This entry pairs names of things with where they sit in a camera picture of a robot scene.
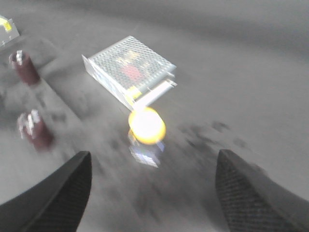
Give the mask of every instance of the concrete floor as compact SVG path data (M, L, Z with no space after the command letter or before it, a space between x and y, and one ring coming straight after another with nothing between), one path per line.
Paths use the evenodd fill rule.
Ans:
M21 33L0 50L0 202L89 150L79 232L227 231L213 185L221 148L309 200L308 12L291 0L0 0ZM129 111L81 58L128 35L178 66L178 86L153 104L168 127L157 170L131 157ZM8 66L19 48L43 78L35 89ZM56 135L51 152L19 138L15 120L33 107Z

